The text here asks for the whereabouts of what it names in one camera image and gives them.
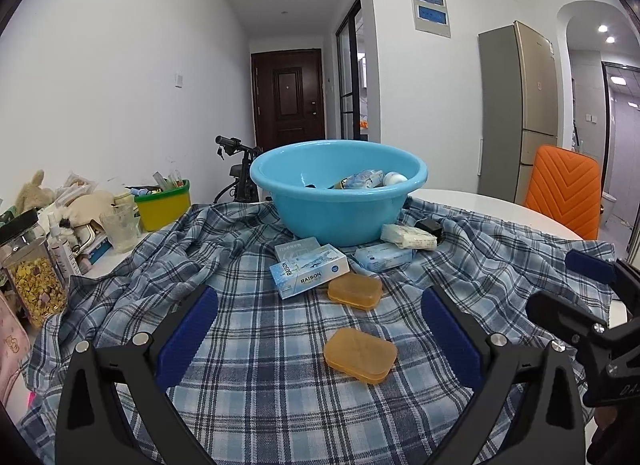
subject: blue gripper pad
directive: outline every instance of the blue gripper pad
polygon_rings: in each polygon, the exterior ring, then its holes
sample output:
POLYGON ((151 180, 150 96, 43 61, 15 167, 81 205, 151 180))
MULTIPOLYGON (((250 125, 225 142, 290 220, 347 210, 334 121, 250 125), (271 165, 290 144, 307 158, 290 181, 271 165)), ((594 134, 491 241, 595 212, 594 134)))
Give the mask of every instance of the blue gripper pad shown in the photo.
POLYGON ((567 252, 564 257, 567 270, 579 273, 603 285, 612 285, 616 280, 616 269, 608 261, 598 259, 592 255, 583 254, 577 250, 567 252))
POLYGON ((482 358, 456 319, 432 288, 422 293, 422 318, 429 325, 460 384, 473 391, 482 389, 482 358))
POLYGON ((158 353, 156 384, 161 391, 180 384, 218 314, 218 294, 207 286, 158 353))

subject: blue plaid shirt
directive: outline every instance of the blue plaid shirt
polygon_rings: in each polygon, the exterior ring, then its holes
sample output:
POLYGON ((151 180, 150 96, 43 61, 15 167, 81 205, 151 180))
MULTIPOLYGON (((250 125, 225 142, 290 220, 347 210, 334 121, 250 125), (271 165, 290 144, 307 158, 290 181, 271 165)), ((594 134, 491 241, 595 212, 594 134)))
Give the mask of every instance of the blue plaid shirt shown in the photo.
MULTIPOLYGON (((332 302, 326 286, 280 299, 269 266, 276 262, 274 245, 294 237, 273 204, 191 207, 109 275, 74 278, 68 308, 46 321, 23 364, 37 396, 19 424, 22 435, 52 464, 75 344, 119 345, 138 331, 152 332, 181 298, 207 283, 219 294, 218 318, 182 383, 167 394, 217 463, 422 465, 472 396, 420 315, 422 291, 438 283, 487 332, 542 346, 551 336, 527 319, 527 298, 546 289, 607 320, 610 288, 567 273, 564 255, 570 249, 613 255, 607 243, 559 239, 420 200, 412 200, 399 223, 424 217, 442 224, 442 243, 436 251, 418 251, 409 265, 377 274, 383 297, 373 310, 359 311, 332 302), (345 326, 398 347, 382 384, 364 384, 324 362, 324 344, 345 326)), ((344 249, 352 270, 368 273, 353 259, 354 249, 344 249)), ((159 459, 128 390, 118 391, 141 449, 159 459)), ((497 451, 520 394, 514 387, 481 459, 497 451)), ((585 419, 589 415, 585 409, 585 419)))

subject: glass jar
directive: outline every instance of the glass jar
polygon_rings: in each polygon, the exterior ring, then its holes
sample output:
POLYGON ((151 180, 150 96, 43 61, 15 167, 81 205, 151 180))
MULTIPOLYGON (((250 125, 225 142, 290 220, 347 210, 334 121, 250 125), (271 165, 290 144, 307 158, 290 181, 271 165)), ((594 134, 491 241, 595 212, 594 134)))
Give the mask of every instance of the glass jar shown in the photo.
POLYGON ((15 251, 44 235, 43 228, 38 224, 36 209, 28 210, 0 226, 0 267, 4 267, 4 260, 15 251))
POLYGON ((49 315, 65 309, 66 291, 47 249, 46 237, 18 249, 5 259, 3 266, 34 327, 40 328, 49 315))

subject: cereal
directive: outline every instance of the cereal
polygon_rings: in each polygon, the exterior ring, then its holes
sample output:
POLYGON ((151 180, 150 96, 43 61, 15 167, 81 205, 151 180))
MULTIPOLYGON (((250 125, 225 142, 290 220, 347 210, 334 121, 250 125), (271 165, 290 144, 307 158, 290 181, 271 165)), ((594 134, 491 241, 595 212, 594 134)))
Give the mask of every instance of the cereal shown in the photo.
POLYGON ((36 328, 42 326, 49 315, 60 313, 64 309, 65 290, 46 257, 22 261, 10 268, 9 272, 31 323, 36 328))

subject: chair backrest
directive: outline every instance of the chair backrest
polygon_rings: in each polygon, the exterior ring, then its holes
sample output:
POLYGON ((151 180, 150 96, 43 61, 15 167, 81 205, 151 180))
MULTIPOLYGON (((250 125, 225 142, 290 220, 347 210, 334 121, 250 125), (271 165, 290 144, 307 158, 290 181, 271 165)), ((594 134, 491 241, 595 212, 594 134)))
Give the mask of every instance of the chair backrest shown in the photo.
POLYGON ((601 196, 600 168, 593 158, 556 146, 538 148, 525 207, 582 239, 597 239, 601 196))

